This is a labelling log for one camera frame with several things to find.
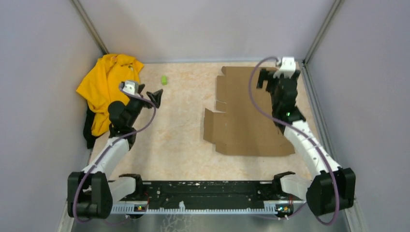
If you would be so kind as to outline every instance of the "yellow cloth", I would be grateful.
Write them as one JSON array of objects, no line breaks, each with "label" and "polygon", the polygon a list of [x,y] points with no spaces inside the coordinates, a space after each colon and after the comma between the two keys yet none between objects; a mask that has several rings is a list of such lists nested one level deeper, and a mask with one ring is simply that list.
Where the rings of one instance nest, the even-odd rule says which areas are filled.
[{"label": "yellow cloth", "polygon": [[83,96],[91,111],[95,112],[91,134],[100,136],[108,131],[110,120],[108,106],[114,101],[127,104],[129,98],[118,89],[119,83],[134,80],[138,83],[138,73],[143,64],[135,57],[124,54],[108,54],[98,59],[94,68],[84,77],[77,93]]}]

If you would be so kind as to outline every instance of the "small green toy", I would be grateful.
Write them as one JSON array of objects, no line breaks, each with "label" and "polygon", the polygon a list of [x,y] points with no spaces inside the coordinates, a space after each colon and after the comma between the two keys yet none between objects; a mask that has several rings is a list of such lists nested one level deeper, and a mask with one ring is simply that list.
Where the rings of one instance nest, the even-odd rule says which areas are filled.
[{"label": "small green toy", "polygon": [[166,85],[166,84],[168,84],[166,75],[162,75],[162,77],[161,77],[161,83],[162,83],[163,86]]}]

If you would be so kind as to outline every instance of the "beige tabletop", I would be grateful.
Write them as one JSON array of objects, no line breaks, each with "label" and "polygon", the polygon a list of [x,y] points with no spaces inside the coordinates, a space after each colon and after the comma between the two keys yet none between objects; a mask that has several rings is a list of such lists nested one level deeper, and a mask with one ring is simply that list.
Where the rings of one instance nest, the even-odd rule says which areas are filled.
[{"label": "beige tabletop", "polygon": [[[215,152],[202,139],[204,109],[215,109],[215,80],[222,66],[254,66],[255,62],[147,64],[140,72],[145,91],[163,88],[161,106],[153,123],[137,134],[132,149],[121,159],[110,179],[120,174],[140,174],[143,180],[272,180],[275,174],[293,171],[310,178],[302,158],[229,156]],[[161,84],[161,76],[168,84]],[[297,106],[317,136],[303,77],[298,81]],[[143,109],[134,124],[143,127],[153,110]],[[91,160],[105,146],[108,133],[97,139]]]}]

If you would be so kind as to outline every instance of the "flattened cardboard box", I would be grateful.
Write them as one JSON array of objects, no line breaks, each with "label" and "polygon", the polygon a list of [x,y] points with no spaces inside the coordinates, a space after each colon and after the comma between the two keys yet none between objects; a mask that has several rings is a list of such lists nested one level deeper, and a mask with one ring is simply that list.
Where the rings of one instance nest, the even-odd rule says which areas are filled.
[{"label": "flattened cardboard box", "polygon": [[[253,67],[222,67],[216,81],[216,110],[205,109],[204,140],[215,144],[226,155],[286,156],[294,154],[292,144],[273,121],[259,113],[248,95]],[[267,113],[272,112],[270,94],[256,89],[259,72],[252,80],[255,101]]]}]

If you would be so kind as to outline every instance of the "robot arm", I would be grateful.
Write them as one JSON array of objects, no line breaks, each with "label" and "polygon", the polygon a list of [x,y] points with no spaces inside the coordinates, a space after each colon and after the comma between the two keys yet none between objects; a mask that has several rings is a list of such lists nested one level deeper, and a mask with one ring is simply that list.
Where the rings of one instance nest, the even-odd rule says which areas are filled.
[{"label": "robot arm", "polygon": [[[271,95],[272,116],[298,128],[308,136],[306,138],[290,126],[275,122],[283,135],[292,143],[297,154],[302,156],[313,180],[302,178],[292,172],[278,174],[274,177],[277,191],[306,200],[316,216],[334,212],[336,208],[335,192],[329,174],[329,172],[333,172],[339,193],[340,210],[352,207],[356,181],[354,172],[350,168],[343,169],[328,155],[312,134],[305,117],[297,108],[296,87],[300,71],[296,69],[294,58],[283,57],[278,62],[278,66],[277,71],[267,71],[266,69],[260,71],[257,88],[262,88],[264,81],[267,81],[266,91]],[[319,155],[318,150],[322,152],[329,163],[330,170],[326,168],[325,161]]]},{"label": "robot arm", "polygon": [[[121,83],[122,92],[130,97],[127,105],[120,101],[108,107],[111,121],[110,135],[103,151],[81,172],[72,172],[68,177],[68,214],[73,217],[74,206],[79,217],[107,218],[114,203],[125,196],[137,193],[142,195],[142,180],[136,174],[124,174],[116,181],[108,181],[114,168],[135,143],[137,131],[132,127],[142,108],[151,108],[148,101],[140,95],[145,85],[134,81]],[[162,89],[146,93],[155,108],[161,103]],[[76,191],[81,188],[77,203]]]}]

